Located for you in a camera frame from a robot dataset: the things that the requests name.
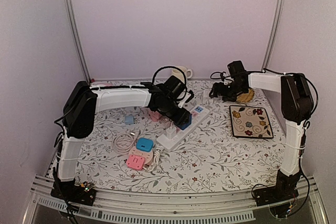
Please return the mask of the pink cube socket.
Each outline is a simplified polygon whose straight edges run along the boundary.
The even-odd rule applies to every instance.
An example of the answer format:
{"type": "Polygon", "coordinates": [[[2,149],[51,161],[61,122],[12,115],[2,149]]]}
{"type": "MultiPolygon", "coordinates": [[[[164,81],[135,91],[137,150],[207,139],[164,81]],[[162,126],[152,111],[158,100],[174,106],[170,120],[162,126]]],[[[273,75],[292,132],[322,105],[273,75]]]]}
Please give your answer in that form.
{"type": "Polygon", "coordinates": [[[162,117],[162,114],[160,114],[158,111],[149,110],[149,117],[153,122],[158,122],[162,117]]]}

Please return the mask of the white multicolour power strip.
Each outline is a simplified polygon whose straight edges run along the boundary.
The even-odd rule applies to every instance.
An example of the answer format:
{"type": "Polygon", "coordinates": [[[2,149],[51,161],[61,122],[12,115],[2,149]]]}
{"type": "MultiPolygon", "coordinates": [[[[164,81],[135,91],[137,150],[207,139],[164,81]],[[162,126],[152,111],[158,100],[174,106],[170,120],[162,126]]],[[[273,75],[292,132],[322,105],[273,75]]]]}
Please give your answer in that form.
{"type": "Polygon", "coordinates": [[[166,151],[175,150],[178,145],[191,134],[209,115],[210,110],[202,105],[197,105],[190,110],[191,122],[184,129],[174,126],[175,131],[169,127],[157,139],[156,143],[162,146],[166,151]]]}

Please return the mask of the dark blue cube socket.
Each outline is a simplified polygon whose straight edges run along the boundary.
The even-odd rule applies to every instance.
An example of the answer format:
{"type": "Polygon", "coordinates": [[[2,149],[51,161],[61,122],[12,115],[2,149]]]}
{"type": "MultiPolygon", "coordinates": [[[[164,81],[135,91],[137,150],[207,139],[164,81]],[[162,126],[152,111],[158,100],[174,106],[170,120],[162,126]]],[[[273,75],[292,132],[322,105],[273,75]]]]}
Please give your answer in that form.
{"type": "Polygon", "coordinates": [[[186,122],[184,123],[180,123],[180,124],[175,124],[175,126],[179,129],[179,130],[185,130],[186,128],[188,128],[192,123],[192,119],[189,118],[186,122]]]}

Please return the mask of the light blue charger plug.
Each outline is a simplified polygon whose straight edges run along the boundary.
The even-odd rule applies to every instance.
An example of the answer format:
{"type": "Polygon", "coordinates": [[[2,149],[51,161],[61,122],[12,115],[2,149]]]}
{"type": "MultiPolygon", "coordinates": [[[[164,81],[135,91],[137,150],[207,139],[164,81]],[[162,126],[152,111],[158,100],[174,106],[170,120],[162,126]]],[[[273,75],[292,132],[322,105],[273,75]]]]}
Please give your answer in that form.
{"type": "Polygon", "coordinates": [[[126,115],[124,117],[124,123],[126,125],[132,125],[132,124],[134,124],[134,116],[133,115],[126,115]]]}

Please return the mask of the small white charger plug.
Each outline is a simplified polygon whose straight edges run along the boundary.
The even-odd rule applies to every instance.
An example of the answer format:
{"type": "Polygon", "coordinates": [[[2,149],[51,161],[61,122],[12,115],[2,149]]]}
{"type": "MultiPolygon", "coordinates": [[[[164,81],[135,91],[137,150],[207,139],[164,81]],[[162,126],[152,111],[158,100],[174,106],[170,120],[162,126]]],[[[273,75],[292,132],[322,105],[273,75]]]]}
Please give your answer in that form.
{"type": "Polygon", "coordinates": [[[175,125],[172,125],[166,129],[166,137],[168,139],[172,139],[177,134],[177,127],[175,125]]]}

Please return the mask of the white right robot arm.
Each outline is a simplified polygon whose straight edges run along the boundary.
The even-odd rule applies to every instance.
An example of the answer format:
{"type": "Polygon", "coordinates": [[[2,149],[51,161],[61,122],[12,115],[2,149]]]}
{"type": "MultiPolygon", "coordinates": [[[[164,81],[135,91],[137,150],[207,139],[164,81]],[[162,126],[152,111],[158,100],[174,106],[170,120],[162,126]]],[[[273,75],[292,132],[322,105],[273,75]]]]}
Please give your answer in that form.
{"type": "Polygon", "coordinates": [[[236,101],[238,95],[249,88],[277,92],[281,95],[281,111],[286,121],[284,159],[277,171],[276,184],[271,187],[253,188],[251,195],[257,206],[264,206],[298,197],[297,183],[305,174],[301,160],[306,148],[306,130],[318,100],[310,92],[312,83],[303,73],[242,70],[230,75],[229,84],[216,82],[209,93],[210,98],[236,101]]]}

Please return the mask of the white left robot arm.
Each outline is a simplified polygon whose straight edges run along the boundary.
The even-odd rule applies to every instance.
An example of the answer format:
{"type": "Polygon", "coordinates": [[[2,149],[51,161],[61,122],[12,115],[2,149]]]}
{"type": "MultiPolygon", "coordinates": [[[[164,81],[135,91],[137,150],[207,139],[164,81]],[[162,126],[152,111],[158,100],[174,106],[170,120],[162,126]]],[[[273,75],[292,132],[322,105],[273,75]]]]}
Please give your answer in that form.
{"type": "Polygon", "coordinates": [[[118,108],[139,107],[159,112],[179,129],[191,124],[190,112],[184,104],[193,99],[194,93],[185,83],[171,76],[164,83],[141,82],[138,86],[90,86],[85,81],[76,84],[61,118],[54,121],[61,126],[54,146],[57,148],[57,164],[53,169],[51,196],[65,203],[92,206],[96,190],[86,183],[75,184],[75,169],[83,141],[91,134],[95,114],[118,108]]]}

